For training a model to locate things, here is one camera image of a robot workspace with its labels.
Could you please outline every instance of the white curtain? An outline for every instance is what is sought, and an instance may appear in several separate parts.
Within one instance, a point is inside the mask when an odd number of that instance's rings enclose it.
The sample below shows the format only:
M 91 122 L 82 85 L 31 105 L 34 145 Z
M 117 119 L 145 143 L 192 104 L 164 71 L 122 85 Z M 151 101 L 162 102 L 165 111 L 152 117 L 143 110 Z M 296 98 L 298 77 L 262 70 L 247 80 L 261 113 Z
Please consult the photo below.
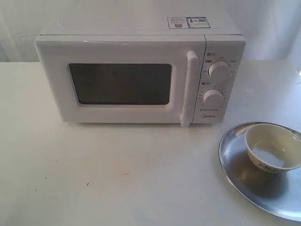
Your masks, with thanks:
M 0 0 L 0 61 L 38 61 L 34 39 L 69 1 Z M 301 69 L 301 0 L 214 1 L 242 31 L 244 59 L 288 59 Z

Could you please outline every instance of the white microwave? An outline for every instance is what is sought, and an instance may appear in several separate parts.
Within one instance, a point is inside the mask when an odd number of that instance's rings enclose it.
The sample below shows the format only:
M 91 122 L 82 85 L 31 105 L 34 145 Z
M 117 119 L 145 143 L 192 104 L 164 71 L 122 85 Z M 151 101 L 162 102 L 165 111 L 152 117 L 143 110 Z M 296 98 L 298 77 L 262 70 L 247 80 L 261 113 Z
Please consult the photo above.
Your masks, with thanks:
M 204 0 L 78 0 L 35 41 L 63 121 L 222 122 L 245 40 Z

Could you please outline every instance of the microwave top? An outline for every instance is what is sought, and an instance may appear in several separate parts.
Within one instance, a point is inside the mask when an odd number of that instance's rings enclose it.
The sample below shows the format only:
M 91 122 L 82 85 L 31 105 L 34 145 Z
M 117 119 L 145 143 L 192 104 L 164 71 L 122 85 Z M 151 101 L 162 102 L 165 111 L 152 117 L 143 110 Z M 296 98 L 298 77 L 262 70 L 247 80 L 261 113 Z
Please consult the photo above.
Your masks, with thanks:
M 40 35 L 241 35 L 212 0 L 75 0 Z

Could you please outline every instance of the tray rim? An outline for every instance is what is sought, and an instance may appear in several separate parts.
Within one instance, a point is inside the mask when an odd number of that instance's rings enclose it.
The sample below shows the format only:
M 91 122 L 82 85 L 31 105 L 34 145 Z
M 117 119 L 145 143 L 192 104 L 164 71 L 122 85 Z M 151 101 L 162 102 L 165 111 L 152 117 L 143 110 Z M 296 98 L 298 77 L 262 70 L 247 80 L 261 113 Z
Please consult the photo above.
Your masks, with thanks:
M 226 170 L 225 170 L 225 168 L 224 168 L 224 165 L 222 164 L 222 158 L 221 158 L 221 145 L 222 145 L 222 142 L 224 141 L 224 139 L 225 139 L 225 137 L 228 135 L 228 133 L 230 132 L 230 131 L 232 131 L 234 128 L 236 128 L 236 127 L 239 127 L 239 126 L 243 126 L 243 125 L 248 125 L 248 124 L 254 124 L 254 125 L 257 125 L 257 124 L 271 124 L 271 125 L 277 125 L 277 126 L 280 126 L 280 127 L 282 127 L 282 128 L 284 128 L 284 129 L 287 129 L 287 130 L 293 130 L 293 131 L 296 131 L 296 132 L 298 132 L 298 133 L 300 133 L 299 131 L 297 131 L 297 130 L 295 130 L 295 129 L 292 129 L 292 128 L 290 128 L 290 127 L 287 127 L 287 126 L 283 126 L 283 125 L 280 125 L 280 124 L 276 124 L 276 123 L 271 123 L 271 122 L 264 122 L 264 121 L 250 121 L 250 122 L 245 122 L 245 123 L 241 123 L 241 124 L 239 124 L 239 125 L 236 125 L 236 126 L 234 126 L 234 127 L 232 127 L 231 129 L 229 129 L 229 130 L 227 130 L 227 132 L 225 132 L 225 134 L 222 136 L 222 138 L 221 138 L 221 141 L 220 141 L 220 143 L 219 143 L 219 151 L 218 151 L 218 154 L 219 154 L 219 161 L 220 161 L 220 164 L 221 164 L 221 167 L 222 167 L 222 171 L 224 172 L 224 174 L 226 175 L 226 178 L 227 178 L 227 180 L 229 181 L 229 183 L 243 196 L 243 197 L 245 197 L 249 202 L 251 202 L 252 204 L 254 204 L 255 206 L 257 206 L 258 208 L 260 208 L 260 209 L 262 209 L 262 210 L 264 210 L 264 211 L 266 211 L 266 212 L 268 212 L 268 213 L 270 213 L 270 214 L 272 214 L 272 215 L 274 215 L 274 216 L 276 216 L 276 217 L 279 217 L 279 218 L 282 218 L 282 219 L 287 219 L 287 220 L 291 220 L 291 221 L 295 221 L 295 222 L 301 222 L 301 218 L 299 218 L 299 219 L 296 219 L 296 218 L 286 218 L 285 216 L 281 216 L 281 215 L 278 215 L 278 214 L 276 214 L 276 213 L 273 213 L 273 212 L 271 212 L 271 211 L 269 211 L 269 210 L 266 210 L 266 209 L 264 209 L 263 207 L 261 207 L 261 206 L 259 206 L 259 205 L 257 205 L 256 203 L 254 203 L 252 200 L 250 200 L 248 197 L 246 197 L 236 186 L 235 186 L 235 184 L 231 181 L 231 179 L 228 177 L 228 174 L 227 174 L 227 172 L 226 172 Z

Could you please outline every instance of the bowl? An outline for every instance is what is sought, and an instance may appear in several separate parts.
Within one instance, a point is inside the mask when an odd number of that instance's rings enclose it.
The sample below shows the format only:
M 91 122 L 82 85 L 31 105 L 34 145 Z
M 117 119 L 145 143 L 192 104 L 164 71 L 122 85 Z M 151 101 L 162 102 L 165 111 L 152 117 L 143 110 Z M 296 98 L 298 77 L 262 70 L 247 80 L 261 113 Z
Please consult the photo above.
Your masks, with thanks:
M 246 130 L 245 142 L 252 163 L 266 172 L 287 172 L 301 166 L 301 140 L 280 126 L 251 126 Z

